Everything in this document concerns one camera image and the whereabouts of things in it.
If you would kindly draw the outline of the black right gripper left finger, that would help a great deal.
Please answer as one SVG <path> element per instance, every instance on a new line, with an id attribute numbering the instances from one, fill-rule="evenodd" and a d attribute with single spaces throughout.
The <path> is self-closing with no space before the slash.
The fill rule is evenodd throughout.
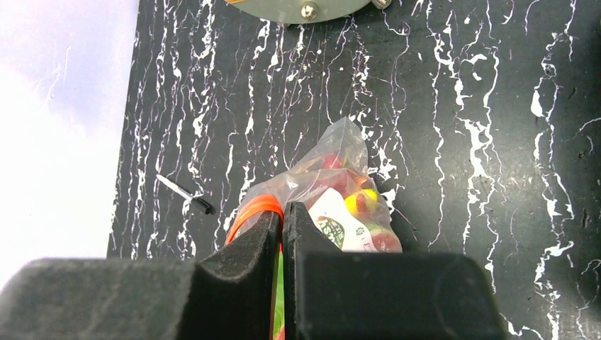
<path id="1" fill-rule="evenodd" d="M 202 261 L 40 259 L 1 293 L 2 339 L 270 339 L 281 218 Z"/>

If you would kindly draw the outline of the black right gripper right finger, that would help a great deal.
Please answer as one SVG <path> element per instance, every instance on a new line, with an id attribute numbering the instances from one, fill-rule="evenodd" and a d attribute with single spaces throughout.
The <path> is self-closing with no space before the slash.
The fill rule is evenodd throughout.
<path id="1" fill-rule="evenodd" d="M 506 339 L 492 290 L 462 254 L 344 252 L 302 203 L 283 227 L 287 339 Z"/>

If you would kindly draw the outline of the toy watermelon slice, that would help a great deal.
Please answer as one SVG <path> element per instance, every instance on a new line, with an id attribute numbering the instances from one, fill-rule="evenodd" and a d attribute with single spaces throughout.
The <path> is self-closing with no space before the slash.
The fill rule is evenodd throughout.
<path id="1" fill-rule="evenodd" d="M 283 257 L 279 254 L 276 282 L 276 300 L 274 305 L 273 340 L 285 339 L 285 307 L 283 283 Z"/>

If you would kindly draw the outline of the yellow toy banana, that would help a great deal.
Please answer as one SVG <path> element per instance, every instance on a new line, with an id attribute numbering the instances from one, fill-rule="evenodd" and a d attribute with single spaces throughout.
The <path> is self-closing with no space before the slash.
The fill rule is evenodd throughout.
<path id="1" fill-rule="evenodd" d="M 374 189 L 361 189 L 347 196 L 344 204 L 354 217 L 371 215 L 378 207 L 378 193 Z"/>

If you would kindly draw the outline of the clear zip top bag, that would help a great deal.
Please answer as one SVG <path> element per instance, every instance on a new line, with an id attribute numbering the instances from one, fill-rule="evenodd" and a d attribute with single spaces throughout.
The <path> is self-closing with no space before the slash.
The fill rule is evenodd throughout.
<path id="1" fill-rule="evenodd" d="M 248 190 L 225 242 L 248 231 L 261 213 L 282 216 L 287 204 L 298 202 L 304 204 L 316 229 L 342 251 L 379 252 L 366 224 L 393 229 L 386 200 L 367 174 L 367 156 L 355 122 L 342 118 L 331 124 L 292 168 Z M 361 189 L 378 193 L 378 207 L 374 214 L 354 217 L 344 199 Z"/>

